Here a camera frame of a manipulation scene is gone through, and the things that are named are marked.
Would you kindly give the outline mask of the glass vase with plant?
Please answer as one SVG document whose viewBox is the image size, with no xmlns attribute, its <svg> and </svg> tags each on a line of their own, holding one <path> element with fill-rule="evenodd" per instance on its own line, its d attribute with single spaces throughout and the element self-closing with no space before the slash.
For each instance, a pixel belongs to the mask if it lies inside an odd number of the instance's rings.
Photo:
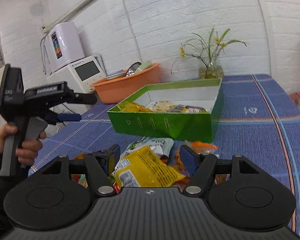
<svg viewBox="0 0 300 240">
<path fill-rule="evenodd" d="M 179 58 L 182 61 L 195 59 L 198 61 L 199 79 L 222 79 L 224 70 L 219 62 L 220 54 L 233 44 L 248 46 L 247 42 L 238 39 L 228 39 L 230 29 L 227 28 L 221 34 L 212 27 L 207 38 L 198 33 L 182 42 L 179 47 Z"/>
</svg>

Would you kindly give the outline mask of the white green snack packet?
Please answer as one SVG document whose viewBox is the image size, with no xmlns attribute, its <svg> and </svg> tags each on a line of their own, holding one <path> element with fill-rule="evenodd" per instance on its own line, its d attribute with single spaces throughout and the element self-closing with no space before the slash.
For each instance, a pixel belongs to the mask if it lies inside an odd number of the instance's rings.
<svg viewBox="0 0 300 240">
<path fill-rule="evenodd" d="M 171 138 L 142 137 L 140 140 L 129 144 L 120 155 L 120 158 L 122 159 L 136 150 L 139 150 L 145 146 L 149 146 L 154 154 L 156 154 L 164 163 L 167 163 L 173 145 L 174 140 Z"/>
</svg>

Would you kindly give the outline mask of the white appliance with screen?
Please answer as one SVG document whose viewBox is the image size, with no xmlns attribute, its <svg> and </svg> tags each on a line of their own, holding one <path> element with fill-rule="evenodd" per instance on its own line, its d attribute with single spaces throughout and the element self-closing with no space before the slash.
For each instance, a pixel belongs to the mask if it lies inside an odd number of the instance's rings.
<svg viewBox="0 0 300 240">
<path fill-rule="evenodd" d="M 64 66 L 47 77 L 48 83 L 65 81 L 70 89 L 79 93 L 95 92 L 93 83 L 106 77 L 103 63 L 89 56 Z"/>
</svg>

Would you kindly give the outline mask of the white water purifier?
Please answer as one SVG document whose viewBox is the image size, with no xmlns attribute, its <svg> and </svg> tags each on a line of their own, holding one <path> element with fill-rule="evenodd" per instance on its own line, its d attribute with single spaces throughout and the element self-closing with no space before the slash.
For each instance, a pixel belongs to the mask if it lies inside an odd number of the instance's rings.
<svg viewBox="0 0 300 240">
<path fill-rule="evenodd" d="M 74 22 L 57 24 L 42 40 L 44 74 L 54 73 L 62 67 L 85 57 Z"/>
</svg>

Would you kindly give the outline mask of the blue patterned tablecloth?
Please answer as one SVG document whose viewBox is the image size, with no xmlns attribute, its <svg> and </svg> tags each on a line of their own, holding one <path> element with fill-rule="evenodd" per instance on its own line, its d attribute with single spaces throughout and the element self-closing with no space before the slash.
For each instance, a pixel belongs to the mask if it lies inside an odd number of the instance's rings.
<svg viewBox="0 0 300 240">
<path fill-rule="evenodd" d="M 241 154 L 271 174 L 296 197 L 293 228 L 300 236 L 300 111 L 269 75 L 227 76 L 222 82 L 223 108 L 213 143 L 222 159 Z M 66 125 L 43 142 L 31 172 L 60 154 L 70 158 L 118 144 L 122 150 L 139 139 L 116 133 L 107 111 L 97 104 L 80 122 Z"/>
</svg>

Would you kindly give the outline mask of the light green dish in basin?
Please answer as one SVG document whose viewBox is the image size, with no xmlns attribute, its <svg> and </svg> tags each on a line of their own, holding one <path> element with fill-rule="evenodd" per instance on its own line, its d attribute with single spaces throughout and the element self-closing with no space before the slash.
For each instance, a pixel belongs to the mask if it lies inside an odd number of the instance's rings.
<svg viewBox="0 0 300 240">
<path fill-rule="evenodd" d="M 135 70 L 135 74 L 139 73 L 139 72 L 142 72 L 144 70 L 146 70 L 147 68 L 151 67 L 152 66 L 152 62 L 151 61 L 145 61 L 143 62 L 142 64 L 140 64 L 138 66 L 138 68 Z"/>
</svg>

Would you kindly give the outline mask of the brown snack packet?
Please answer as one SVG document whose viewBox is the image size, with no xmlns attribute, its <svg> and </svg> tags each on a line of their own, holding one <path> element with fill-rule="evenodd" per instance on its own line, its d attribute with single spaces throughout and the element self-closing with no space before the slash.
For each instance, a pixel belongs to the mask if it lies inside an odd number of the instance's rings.
<svg viewBox="0 0 300 240">
<path fill-rule="evenodd" d="M 203 107 L 176 105 L 171 112 L 173 113 L 206 113 L 207 110 Z"/>
</svg>

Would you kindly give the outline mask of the yellow chip bag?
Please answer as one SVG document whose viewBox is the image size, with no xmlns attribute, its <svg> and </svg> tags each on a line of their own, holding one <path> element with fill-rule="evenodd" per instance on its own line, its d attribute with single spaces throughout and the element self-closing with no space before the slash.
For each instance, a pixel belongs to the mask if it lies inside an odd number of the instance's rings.
<svg viewBox="0 0 300 240">
<path fill-rule="evenodd" d="M 185 176 L 163 163 L 149 146 L 119 160 L 112 176 L 118 188 L 170 187 Z"/>
</svg>

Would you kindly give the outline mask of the green cardboard box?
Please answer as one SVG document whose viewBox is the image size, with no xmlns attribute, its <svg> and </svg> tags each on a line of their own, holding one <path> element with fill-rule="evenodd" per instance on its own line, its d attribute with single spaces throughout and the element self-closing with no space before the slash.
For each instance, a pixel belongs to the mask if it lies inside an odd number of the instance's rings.
<svg viewBox="0 0 300 240">
<path fill-rule="evenodd" d="M 221 79 L 186 80 L 146 85 L 125 98 L 150 108 L 157 101 L 203 107 L 206 113 L 131 113 L 117 105 L 108 111 L 117 133 L 174 140 L 212 142 L 223 108 Z"/>
</svg>

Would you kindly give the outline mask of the yellow snack bag in box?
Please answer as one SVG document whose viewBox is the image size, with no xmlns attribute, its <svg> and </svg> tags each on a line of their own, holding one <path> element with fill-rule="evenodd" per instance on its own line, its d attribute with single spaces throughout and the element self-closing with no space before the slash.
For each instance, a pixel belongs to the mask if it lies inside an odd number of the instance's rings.
<svg viewBox="0 0 300 240">
<path fill-rule="evenodd" d="M 121 112 L 131 112 L 131 113 L 153 113 L 153 111 L 143 105 L 140 105 L 131 101 L 123 101 L 117 104 L 117 107 Z"/>
</svg>

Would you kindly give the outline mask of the colourful candy packet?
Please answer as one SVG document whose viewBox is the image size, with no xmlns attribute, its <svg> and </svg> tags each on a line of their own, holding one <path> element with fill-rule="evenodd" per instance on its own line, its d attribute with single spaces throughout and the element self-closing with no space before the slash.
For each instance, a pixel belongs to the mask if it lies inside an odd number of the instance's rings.
<svg viewBox="0 0 300 240">
<path fill-rule="evenodd" d="M 82 185 L 86 189 L 88 188 L 88 183 L 85 174 L 72 174 L 71 180 Z"/>
</svg>

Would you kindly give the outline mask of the metal bowl in basin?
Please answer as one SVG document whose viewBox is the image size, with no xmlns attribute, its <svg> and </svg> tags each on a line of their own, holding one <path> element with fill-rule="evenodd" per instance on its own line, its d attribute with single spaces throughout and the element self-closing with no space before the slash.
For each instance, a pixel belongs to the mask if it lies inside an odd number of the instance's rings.
<svg viewBox="0 0 300 240">
<path fill-rule="evenodd" d="M 139 68 L 140 65 L 142 65 L 141 62 L 133 63 L 126 71 L 125 76 L 133 75 L 135 73 L 135 71 Z"/>
</svg>

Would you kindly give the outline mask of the orange plastic basin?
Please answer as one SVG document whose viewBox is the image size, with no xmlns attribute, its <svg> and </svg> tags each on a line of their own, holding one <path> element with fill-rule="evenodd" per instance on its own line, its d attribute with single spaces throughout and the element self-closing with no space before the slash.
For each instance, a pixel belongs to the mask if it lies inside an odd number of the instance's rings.
<svg viewBox="0 0 300 240">
<path fill-rule="evenodd" d="M 117 79 L 102 79 L 90 85 L 105 104 L 119 103 L 140 88 L 160 83 L 160 64 L 153 63 L 137 74 Z"/>
</svg>

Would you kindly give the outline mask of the cream cartoon snack packet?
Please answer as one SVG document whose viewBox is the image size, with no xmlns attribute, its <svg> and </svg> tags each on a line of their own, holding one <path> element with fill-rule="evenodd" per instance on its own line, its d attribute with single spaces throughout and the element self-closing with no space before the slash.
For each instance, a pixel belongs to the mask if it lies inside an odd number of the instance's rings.
<svg viewBox="0 0 300 240">
<path fill-rule="evenodd" d="M 157 101 L 152 103 L 150 110 L 161 113 L 180 113 L 183 107 L 170 101 Z"/>
</svg>

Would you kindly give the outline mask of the orange snack packet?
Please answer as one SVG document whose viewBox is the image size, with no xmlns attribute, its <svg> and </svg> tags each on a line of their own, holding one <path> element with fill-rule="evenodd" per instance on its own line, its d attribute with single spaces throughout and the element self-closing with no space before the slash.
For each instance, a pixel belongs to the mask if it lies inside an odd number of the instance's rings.
<svg viewBox="0 0 300 240">
<path fill-rule="evenodd" d="M 218 146 L 201 141 L 191 142 L 191 147 L 198 154 L 215 154 L 218 150 Z"/>
</svg>

